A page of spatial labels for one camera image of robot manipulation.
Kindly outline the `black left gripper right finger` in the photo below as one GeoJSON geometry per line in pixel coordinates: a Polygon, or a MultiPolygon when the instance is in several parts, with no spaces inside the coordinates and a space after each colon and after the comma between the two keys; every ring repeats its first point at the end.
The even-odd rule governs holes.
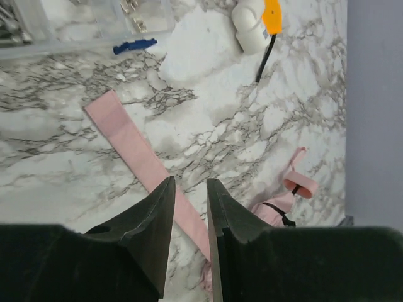
{"type": "Polygon", "coordinates": [[[276,228],[207,181],[215,301],[401,301],[402,234],[276,228]]]}

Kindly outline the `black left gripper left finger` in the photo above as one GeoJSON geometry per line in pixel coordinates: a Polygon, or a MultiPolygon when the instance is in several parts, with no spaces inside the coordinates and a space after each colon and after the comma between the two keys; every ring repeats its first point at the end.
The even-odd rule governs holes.
{"type": "Polygon", "coordinates": [[[1,225],[2,301],[158,301],[164,296],[176,184],[86,233],[1,225]]]}

